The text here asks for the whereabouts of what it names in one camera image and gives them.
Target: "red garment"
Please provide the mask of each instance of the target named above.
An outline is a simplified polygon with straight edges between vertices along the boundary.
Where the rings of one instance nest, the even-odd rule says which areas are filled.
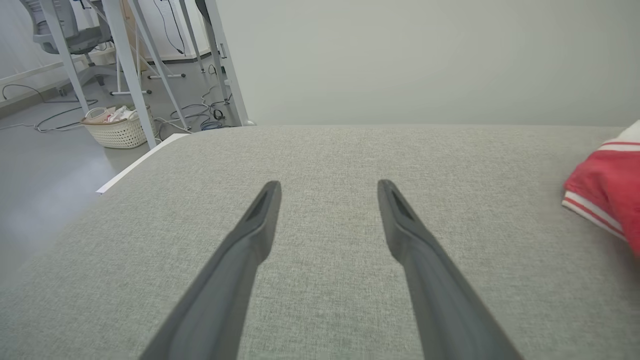
[[[578,165],[564,188],[563,206],[628,241],[640,256],[640,120]]]

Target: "gray office chair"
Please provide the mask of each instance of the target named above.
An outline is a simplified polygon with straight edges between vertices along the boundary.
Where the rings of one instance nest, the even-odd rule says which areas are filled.
[[[49,30],[49,26],[45,20],[44,12],[40,6],[40,0],[20,0],[20,2],[24,5],[25,9],[27,9],[29,16],[31,16],[33,23],[33,41],[40,44],[42,49],[47,53],[59,54],[56,43],[51,35],[51,30]],[[92,4],[98,10],[104,12],[101,1],[94,1]],[[69,52],[75,55],[84,55],[89,64],[87,69],[78,72],[80,84],[84,85],[89,82],[89,80],[95,78],[98,84],[103,86],[103,75],[117,76],[115,69],[107,66],[96,66],[89,57],[89,52],[95,49],[96,46],[111,41],[109,24],[102,20],[102,18],[99,18],[100,26],[78,30],[76,15],[74,14],[73,7],[71,7],[70,0],[54,0],[53,5],[58,14],[62,33],[67,41]],[[65,89],[68,88],[69,84],[70,81],[65,80],[56,85],[56,89],[58,89],[60,95],[66,95],[67,91]]]

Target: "gray floor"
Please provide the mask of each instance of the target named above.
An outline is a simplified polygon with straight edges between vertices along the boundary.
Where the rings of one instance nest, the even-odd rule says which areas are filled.
[[[205,69],[212,63],[205,59]],[[169,65],[176,74],[187,77],[171,79],[173,93],[181,106],[199,104],[200,96],[216,85],[205,97],[207,104],[222,100],[215,75],[201,74],[195,63]],[[111,106],[128,102],[128,95],[110,96],[116,90],[116,79],[105,78],[101,88],[93,82],[84,87],[87,99],[98,99],[94,106]],[[155,117],[169,119],[174,108],[162,81],[143,79],[145,95]],[[72,100],[73,94],[57,100]],[[39,104],[0,119],[0,127],[12,124],[35,124],[79,104]],[[217,106],[224,115],[223,123],[238,125],[233,106]],[[185,115],[202,107],[186,109]],[[50,128],[82,118],[82,110],[74,110],[42,125]],[[188,119],[193,131],[200,130],[205,118]],[[163,126],[161,136],[180,132]],[[0,282],[15,274],[29,257],[45,250],[62,227],[80,214],[98,197],[95,191],[113,176],[148,151],[147,144],[135,149],[105,149],[83,127],[65,132],[39,133],[27,127],[0,131]]]

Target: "basket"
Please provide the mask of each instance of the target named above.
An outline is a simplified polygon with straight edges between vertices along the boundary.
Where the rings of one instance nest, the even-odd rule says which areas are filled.
[[[147,142],[145,132],[140,125],[140,118],[136,113],[131,119],[125,119],[116,122],[102,122],[113,110],[126,105],[133,110],[135,107],[131,104],[116,105],[114,108],[95,108],[87,113],[87,116],[80,120],[80,124],[89,130],[95,141],[104,147],[114,149],[131,149],[138,147]],[[151,115],[151,107],[147,105],[147,113],[149,119],[153,119]],[[158,128],[152,121],[152,129],[154,135],[157,136]]]

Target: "gray fabric surface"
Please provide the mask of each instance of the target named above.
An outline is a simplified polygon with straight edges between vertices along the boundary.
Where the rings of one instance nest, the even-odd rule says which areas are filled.
[[[527,359],[637,359],[626,244],[563,209],[617,127],[249,127],[149,157],[0,293],[0,357],[136,357],[262,185],[282,183],[239,358],[422,357],[376,182],[393,180]]]

